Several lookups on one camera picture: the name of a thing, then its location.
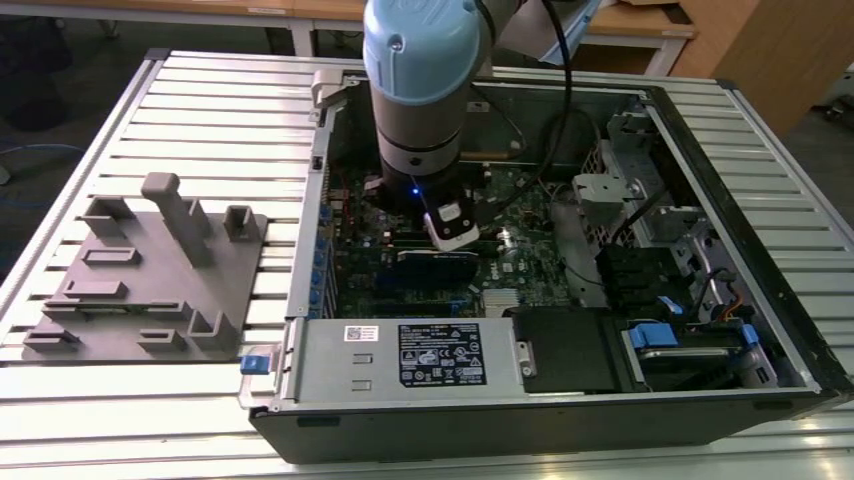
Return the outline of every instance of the motherboard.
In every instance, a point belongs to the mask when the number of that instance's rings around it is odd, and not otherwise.
[[[524,178],[511,166],[476,168],[487,178],[476,199],[507,197]],[[417,218],[365,199],[362,175],[342,169],[329,179],[338,318],[477,317],[500,315],[503,306],[571,304],[548,216],[560,185],[531,189],[477,242],[439,252]]]

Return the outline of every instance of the metal bracket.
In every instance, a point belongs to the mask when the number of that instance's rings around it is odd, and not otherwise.
[[[337,93],[357,82],[344,77],[342,70],[317,70],[310,81],[310,101],[314,109],[326,108],[337,101]]]
[[[659,207],[649,212],[648,225],[652,240],[673,242],[687,233],[703,210],[697,207]]]
[[[533,362],[533,352],[531,342],[516,342],[516,358],[519,359],[519,371],[524,378],[536,376],[536,362]]]

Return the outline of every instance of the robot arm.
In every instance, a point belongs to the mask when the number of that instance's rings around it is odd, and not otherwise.
[[[443,251],[480,235],[456,174],[468,85],[525,1],[368,0],[365,6],[362,57],[382,167],[365,188],[380,190],[394,210],[422,212]]]

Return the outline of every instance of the wooden table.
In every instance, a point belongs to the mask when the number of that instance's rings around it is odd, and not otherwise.
[[[286,28],[297,56],[314,56],[317,30],[361,31],[365,0],[0,0],[0,14],[96,20]],[[581,43],[655,50],[647,75],[665,76],[691,25],[669,22],[659,8],[613,5],[593,17]]]
[[[293,0],[292,21],[305,24],[293,31],[296,54],[313,55],[314,30],[361,31],[364,4],[365,0]],[[581,43],[655,50],[644,73],[665,76],[695,34],[693,25],[672,23],[660,8],[617,4],[599,10]]]
[[[0,14],[288,28],[293,0],[0,0]]]

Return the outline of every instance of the table leg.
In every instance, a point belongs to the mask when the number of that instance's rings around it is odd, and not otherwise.
[[[313,23],[309,19],[290,19],[290,35],[293,36],[293,51],[297,57],[314,56],[312,41]]]
[[[652,55],[652,60],[649,60],[649,65],[645,67],[645,72],[643,73],[644,75],[653,77],[665,77],[669,75],[669,70],[676,63],[685,42],[687,40],[684,38],[668,38],[664,40],[661,47],[655,50],[655,55]]]
[[[118,38],[118,22],[116,20],[98,20],[97,25],[104,31],[104,36],[110,40]]]

